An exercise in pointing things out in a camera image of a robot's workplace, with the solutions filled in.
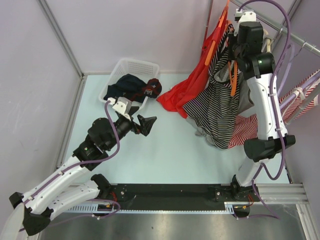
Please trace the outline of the orange plastic hanger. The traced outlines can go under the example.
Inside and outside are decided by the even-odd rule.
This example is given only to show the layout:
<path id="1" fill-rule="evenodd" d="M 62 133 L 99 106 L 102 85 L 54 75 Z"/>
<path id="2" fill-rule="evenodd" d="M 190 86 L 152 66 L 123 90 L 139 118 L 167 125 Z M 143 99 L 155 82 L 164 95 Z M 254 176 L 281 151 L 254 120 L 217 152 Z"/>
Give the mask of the orange plastic hanger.
<path id="1" fill-rule="evenodd" d="M 226 27 L 225 30 L 227 30 L 228 26 L 232 25 L 230 20 L 226 21 Z M 227 43 L 226 47 L 228 48 L 228 53 L 230 52 L 229 47 L 229 36 L 227 37 Z M 236 88 L 237 88 L 237 82 L 238 82 L 238 63 L 236 60 L 231 60 L 231 57 L 228 56 L 228 74 L 229 74 L 229 81 L 230 81 L 230 86 L 231 86 L 231 92 L 230 96 L 234 97 L 236 94 Z"/>

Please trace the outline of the black white striped tank top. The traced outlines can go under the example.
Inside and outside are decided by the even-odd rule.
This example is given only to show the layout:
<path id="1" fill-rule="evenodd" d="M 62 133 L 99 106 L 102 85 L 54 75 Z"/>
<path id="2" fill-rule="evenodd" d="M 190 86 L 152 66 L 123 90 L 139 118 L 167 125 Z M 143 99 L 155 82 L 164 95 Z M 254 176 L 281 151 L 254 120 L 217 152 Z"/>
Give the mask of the black white striped tank top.
<path id="1" fill-rule="evenodd" d="M 196 134 L 222 150 L 229 148 L 240 103 L 240 73 L 236 76 L 235 94 L 231 95 L 231 79 L 235 74 L 232 72 L 234 62 L 229 62 L 228 58 L 228 36 L 233 30 L 233 26 L 228 25 L 217 45 L 208 68 L 205 89 L 182 106 L 187 121 L 196 128 Z"/>

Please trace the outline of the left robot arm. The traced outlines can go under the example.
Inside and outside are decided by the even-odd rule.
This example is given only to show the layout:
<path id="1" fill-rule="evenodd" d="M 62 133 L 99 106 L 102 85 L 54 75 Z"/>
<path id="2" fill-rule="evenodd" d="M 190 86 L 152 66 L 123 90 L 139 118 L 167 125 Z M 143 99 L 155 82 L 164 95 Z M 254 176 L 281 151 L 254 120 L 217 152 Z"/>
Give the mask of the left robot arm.
<path id="1" fill-rule="evenodd" d="M 19 232 L 34 236 L 47 228 L 63 212 L 86 201 L 105 200 L 110 196 L 111 184 L 102 174 L 94 174 L 89 181 L 68 190 L 70 184 L 91 173 L 103 162 L 115 157 L 120 141 L 129 132 L 148 136 L 157 117 L 138 115 L 134 122 L 124 103 L 116 103 L 117 121 L 110 113 L 98 118 L 87 131 L 85 140 L 68 160 L 38 186 L 25 193 L 15 192 L 9 197 L 14 210 L 21 210 L 19 221 L 9 233 L 3 232 L 3 240 L 14 240 Z"/>

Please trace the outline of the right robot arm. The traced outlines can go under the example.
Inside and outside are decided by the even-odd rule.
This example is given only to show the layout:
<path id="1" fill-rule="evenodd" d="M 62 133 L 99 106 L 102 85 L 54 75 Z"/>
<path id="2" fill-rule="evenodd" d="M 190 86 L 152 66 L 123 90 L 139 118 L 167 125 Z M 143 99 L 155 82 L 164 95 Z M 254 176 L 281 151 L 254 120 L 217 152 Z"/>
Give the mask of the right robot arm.
<path id="1" fill-rule="evenodd" d="M 254 179 L 269 160 L 295 144 L 283 123 L 275 80 L 275 59 L 263 52 L 263 26 L 256 21 L 238 22 L 229 40 L 234 60 L 250 89 L 257 117 L 257 137 L 244 142 L 246 158 L 232 178 L 230 194 L 237 202 L 255 195 Z"/>

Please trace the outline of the orange hanger with red garment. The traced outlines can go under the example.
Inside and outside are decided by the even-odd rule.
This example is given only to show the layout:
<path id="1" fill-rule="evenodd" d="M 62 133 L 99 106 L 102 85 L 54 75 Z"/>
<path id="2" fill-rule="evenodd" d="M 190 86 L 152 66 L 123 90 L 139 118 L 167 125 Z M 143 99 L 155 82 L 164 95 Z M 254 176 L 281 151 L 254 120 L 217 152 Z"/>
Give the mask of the orange hanger with red garment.
<path id="1" fill-rule="evenodd" d="M 210 46 L 207 51 L 207 55 L 205 58 L 204 65 L 208 66 L 211 63 L 211 60 L 213 58 L 214 52 L 215 52 L 215 47 L 218 44 L 220 37 L 225 31 L 225 25 L 227 22 L 228 18 L 228 10 L 229 10 L 229 3 L 230 1 L 227 0 L 226 5 L 221 13 L 221 16 L 219 17 L 218 23 L 212 33 L 212 36 L 210 38 Z"/>

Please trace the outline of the cream wooden hanger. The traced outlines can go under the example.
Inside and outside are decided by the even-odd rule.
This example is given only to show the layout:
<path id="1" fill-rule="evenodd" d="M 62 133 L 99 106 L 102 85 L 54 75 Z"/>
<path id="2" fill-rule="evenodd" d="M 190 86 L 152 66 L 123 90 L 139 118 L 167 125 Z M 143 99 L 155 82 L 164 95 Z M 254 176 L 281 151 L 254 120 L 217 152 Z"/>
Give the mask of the cream wooden hanger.
<path id="1" fill-rule="evenodd" d="M 270 53 L 272 51 L 273 38 L 269 35 L 266 29 L 263 30 L 263 45 L 262 52 Z"/>

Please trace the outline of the dark red navy garment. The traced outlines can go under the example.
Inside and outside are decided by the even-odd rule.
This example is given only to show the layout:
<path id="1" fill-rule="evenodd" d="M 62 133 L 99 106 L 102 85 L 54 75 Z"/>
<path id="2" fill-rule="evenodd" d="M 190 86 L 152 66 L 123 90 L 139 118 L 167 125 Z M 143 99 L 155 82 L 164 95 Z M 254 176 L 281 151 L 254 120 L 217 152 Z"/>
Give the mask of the dark red navy garment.
<path id="1" fill-rule="evenodd" d="M 128 99 L 134 102 L 143 103 L 146 98 L 156 99 L 162 92 L 162 85 L 157 78 L 150 79 L 146 84 L 137 87 L 128 94 Z"/>

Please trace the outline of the navy blue garment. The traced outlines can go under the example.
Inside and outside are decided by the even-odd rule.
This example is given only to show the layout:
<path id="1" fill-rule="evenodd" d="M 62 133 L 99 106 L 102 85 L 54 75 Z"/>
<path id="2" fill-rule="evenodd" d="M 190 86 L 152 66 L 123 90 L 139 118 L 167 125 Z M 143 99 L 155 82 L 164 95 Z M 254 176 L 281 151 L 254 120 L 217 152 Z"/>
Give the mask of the navy blue garment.
<path id="1" fill-rule="evenodd" d="M 146 82 L 132 74 L 123 75 L 116 83 L 107 86 L 103 99 L 124 97 L 144 84 Z"/>

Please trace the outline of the white laundry basket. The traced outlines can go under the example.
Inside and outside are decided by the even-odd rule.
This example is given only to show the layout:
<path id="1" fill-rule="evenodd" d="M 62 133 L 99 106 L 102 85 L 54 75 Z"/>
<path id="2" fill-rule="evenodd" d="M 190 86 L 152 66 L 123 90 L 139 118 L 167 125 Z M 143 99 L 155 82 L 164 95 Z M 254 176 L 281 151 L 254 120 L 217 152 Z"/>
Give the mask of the white laundry basket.
<path id="1" fill-rule="evenodd" d="M 159 72 L 160 66 L 156 63 L 122 58 L 101 89 L 98 100 L 105 103 L 108 98 L 125 97 L 142 109 L 148 100 L 158 98 L 162 92 Z"/>

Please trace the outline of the grey garment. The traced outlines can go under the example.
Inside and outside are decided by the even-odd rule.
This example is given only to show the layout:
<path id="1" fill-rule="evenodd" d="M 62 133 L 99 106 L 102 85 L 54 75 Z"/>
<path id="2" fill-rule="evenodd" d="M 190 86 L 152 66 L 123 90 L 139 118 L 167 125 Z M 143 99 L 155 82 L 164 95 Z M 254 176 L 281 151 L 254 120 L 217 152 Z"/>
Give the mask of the grey garment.
<path id="1" fill-rule="evenodd" d="M 246 82 L 237 87 L 235 96 L 230 93 L 228 84 L 209 83 L 203 92 L 183 106 L 186 121 L 195 128 L 195 135 L 222 150 L 228 149 L 236 117 L 254 106 Z"/>

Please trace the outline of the red white striped garment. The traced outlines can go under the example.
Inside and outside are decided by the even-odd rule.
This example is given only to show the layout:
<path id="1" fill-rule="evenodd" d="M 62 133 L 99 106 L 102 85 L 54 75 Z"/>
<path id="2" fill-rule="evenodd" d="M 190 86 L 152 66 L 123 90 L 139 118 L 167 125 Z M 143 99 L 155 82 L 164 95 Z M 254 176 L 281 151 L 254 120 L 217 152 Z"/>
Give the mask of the red white striped garment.
<path id="1" fill-rule="evenodd" d="M 307 99 L 319 84 L 320 71 L 316 70 L 279 99 L 280 112 L 285 124 L 288 124 L 289 120 L 295 119 L 294 111 L 300 108 L 302 102 Z M 256 138 L 257 131 L 258 120 L 255 114 L 248 117 L 238 115 L 227 147 L 231 149 L 243 145 L 245 140 Z"/>

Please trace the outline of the metal clothes rail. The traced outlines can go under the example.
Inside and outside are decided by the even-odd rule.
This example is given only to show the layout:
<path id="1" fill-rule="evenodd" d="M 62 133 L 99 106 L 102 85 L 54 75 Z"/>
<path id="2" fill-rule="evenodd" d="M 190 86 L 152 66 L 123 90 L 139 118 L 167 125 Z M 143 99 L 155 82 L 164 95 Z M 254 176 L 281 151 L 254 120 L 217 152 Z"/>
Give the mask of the metal clothes rail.
<path id="1" fill-rule="evenodd" d="M 287 11 L 288 18 L 292 21 L 298 12 L 300 6 L 302 5 L 303 0 L 292 0 L 289 9 Z M 256 13 L 256 18 L 260 20 L 262 23 L 267 25 L 268 27 L 272 28 L 276 31 L 276 44 L 280 40 L 280 36 L 287 35 L 288 28 L 287 24 L 285 23 L 285 19 L 282 22 L 276 22 L 269 13 L 264 13 L 254 9 L 249 3 L 243 7 L 245 11 L 253 11 Z M 297 34 L 293 27 L 290 30 L 290 39 L 295 44 L 298 44 L 302 49 L 307 50 L 308 52 L 312 53 L 313 55 L 320 57 L 320 47 L 316 44 L 311 43 L 308 41 L 306 37 L 302 37 L 300 34 Z"/>

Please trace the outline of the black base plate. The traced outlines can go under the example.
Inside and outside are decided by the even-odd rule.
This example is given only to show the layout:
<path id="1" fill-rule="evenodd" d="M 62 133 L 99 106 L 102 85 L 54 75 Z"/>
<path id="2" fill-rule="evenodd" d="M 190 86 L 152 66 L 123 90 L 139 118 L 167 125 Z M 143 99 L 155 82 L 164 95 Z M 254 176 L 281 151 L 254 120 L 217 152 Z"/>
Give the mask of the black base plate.
<path id="1" fill-rule="evenodd" d="M 230 184 L 114 184 L 110 186 L 122 210 L 214 211 L 225 204 L 258 203 L 252 187 Z"/>

